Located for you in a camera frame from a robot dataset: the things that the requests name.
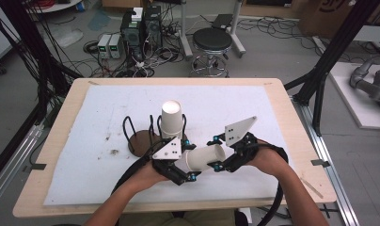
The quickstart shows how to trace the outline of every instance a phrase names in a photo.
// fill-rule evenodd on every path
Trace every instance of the white board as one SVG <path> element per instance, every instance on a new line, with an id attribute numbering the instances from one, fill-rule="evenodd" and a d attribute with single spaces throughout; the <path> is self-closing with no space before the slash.
<path id="1" fill-rule="evenodd" d="M 181 103 L 187 118 L 185 134 L 198 148 L 224 133 L 225 125 L 257 116 L 250 132 L 287 149 L 264 87 L 92 86 L 59 156 L 44 204 L 104 202 L 137 159 L 127 148 L 123 119 L 130 116 L 136 131 L 148 129 L 150 115 L 156 122 L 168 100 Z M 233 154 L 226 146 L 224 150 L 227 156 Z M 234 173 L 208 169 L 194 183 L 176 186 L 162 182 L 137 194 L 131 202 L 265 199 L 274 197 L 276 190 L 274 177 L 252 167 Z"/>
<path id="2" fill-rule="evenodd" d="M 349 85 L 352 72 L 359 66 L 360 64 L 337 63 L 331 70 L 331 78 L 358 126 L 363 129 L 380 129 L 380 106 L 366 92 Z M 372 83 L 379 70 L 380 65 L 372 65 L 364 79 Z"/>

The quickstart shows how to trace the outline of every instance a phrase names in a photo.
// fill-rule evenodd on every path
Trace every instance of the round black stool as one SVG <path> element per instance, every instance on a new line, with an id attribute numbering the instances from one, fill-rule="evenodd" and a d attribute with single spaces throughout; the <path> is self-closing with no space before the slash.
<path id="1" fill-rule="evenodd" d="M 205 55 L 197 56 L 192 63 L 193 71 L 204 76 L 216 77 L 229 72 L 226 70 L 225 61 L 218 55 L 223 55 L 225 59 L 227 51 L 231 47 L 231 36 L 224 30 L 215 28 L 203 28 L 193 35 L 194 47 L 201 50 Z"/>

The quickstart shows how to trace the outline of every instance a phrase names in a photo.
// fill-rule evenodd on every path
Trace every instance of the person's left arm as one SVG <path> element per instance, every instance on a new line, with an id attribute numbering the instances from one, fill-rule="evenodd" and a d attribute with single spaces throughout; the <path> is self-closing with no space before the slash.
<path id="1" fill-rule="evenodd" d="M 97 210 L 85 225 L 115 225 L 129 200 L 138 192 L 148 189 L 158 182 L 166 181 L 166 177 L 159 174 L 147 163 L 131 178 L 123 183 Z"/>

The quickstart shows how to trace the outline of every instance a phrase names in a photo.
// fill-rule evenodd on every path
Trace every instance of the stool seat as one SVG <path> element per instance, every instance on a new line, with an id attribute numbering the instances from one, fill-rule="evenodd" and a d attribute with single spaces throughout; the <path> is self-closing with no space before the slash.
<path id="1" fill-rule="evenodd" d="M 231 46 L 231 36 L 224 30 L 203 28 L 194 33 L 193 42 L 203 50 L 222 51 Z"/>

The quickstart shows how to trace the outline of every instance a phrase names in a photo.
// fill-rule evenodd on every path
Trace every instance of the person's left hand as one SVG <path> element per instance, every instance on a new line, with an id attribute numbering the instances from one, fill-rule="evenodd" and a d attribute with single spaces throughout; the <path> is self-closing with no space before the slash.
<path id="1" fill-rule="evenodd" d="M 158 173 L 150 161 L 123 183 L 122 186 L 128 186 L 137 193 L 162 181 L 167 181 L 167 178 Z"/>

